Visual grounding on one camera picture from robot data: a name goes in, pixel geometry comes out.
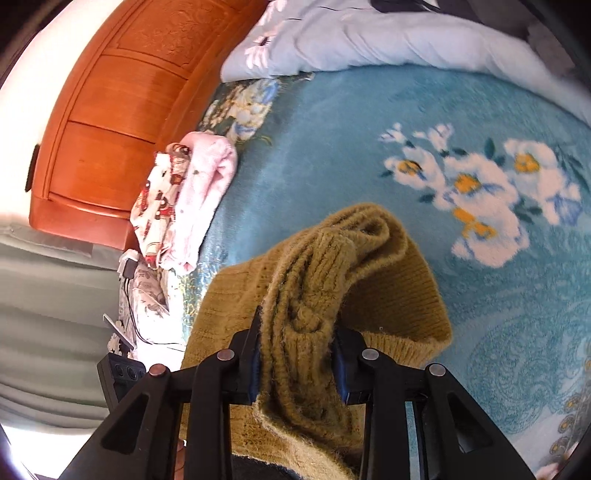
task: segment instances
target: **gray curtain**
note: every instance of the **gray curtain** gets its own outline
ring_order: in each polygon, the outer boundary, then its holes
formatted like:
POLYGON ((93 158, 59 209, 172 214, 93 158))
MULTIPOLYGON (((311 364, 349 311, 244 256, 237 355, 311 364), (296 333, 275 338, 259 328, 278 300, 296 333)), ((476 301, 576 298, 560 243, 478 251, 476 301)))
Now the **gray curtain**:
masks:
POLYGON ((118 255, 0 235, 0 423, 63 432, 105 418, 96 364, 111 335, 102 315, 117 317, 118 255))

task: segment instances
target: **carved wood panel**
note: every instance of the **carved wood panel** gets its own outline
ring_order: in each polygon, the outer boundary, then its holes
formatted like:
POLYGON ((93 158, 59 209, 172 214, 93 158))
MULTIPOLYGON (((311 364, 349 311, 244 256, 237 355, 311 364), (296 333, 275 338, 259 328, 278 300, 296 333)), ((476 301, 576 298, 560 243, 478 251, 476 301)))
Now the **carved wood panel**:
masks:
POLYGON ((228 7, 209 0, 152 0, 110 46, 153 55, 191 70, 231 13, 228 7))

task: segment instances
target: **screw head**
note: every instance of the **screw head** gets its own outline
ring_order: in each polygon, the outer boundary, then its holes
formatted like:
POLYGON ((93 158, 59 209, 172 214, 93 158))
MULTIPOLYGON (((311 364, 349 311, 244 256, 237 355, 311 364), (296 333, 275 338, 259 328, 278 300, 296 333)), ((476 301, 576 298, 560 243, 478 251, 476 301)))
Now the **screw head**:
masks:
POLYGON ((429 365, 429 373, 435 377, 442 377, 446 372, 447 370, 442 364, 429 365))
POLYGON ((232 360, 232 358, 234 358, 234 350, 225 348, 224 350, 220 350, 216 356, 218 360, 221 360, 222 362, 227 362, 228 360, 232 360))
POLYGON ((148 370, 148 373, 150 375, 152 375, 153 377, 162 377, 162 375, 164 375, 166 373, 166 370, 168 370, 166 368, 166 365, 154 364, 150 367, 150 370, 148 370))
POLYGON ((379 352, 373 348, 366 348, 363 352, 361 352, 361 356, 366 360, 377 360, 379 357, 379 352))

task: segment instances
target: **wooden headboard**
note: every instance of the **wooden headboard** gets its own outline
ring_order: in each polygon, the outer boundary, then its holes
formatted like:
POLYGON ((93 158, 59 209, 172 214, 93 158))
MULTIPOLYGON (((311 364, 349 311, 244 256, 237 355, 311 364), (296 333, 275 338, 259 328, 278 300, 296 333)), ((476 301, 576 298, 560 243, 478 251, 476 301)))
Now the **wooden headboard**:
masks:
POLYGON ((154 152, 193 130, 267 0, 125 0, 92 38, 51 114, 30 224, 124 249, 154 152))

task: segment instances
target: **knit sweater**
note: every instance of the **knit sweater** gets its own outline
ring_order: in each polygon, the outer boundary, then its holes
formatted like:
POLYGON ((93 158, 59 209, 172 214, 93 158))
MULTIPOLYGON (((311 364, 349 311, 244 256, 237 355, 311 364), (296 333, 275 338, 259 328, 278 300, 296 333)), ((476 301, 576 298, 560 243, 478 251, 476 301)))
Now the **knit sweater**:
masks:
MULTIPOLYGON (((364 407, 345 406, 330 366, 337 317, 368 346, 420 367, 452 330, 417 246, 386 210, 361 204, 329 216, 265 255, 223 269, 195 319, 183 368, 227 348, 261 314, 261 383, 254 408, 232 406, 237 455, 313 480, 352 480, 364 407)), ((186 435, 187 412, 181 424, 186 435)))

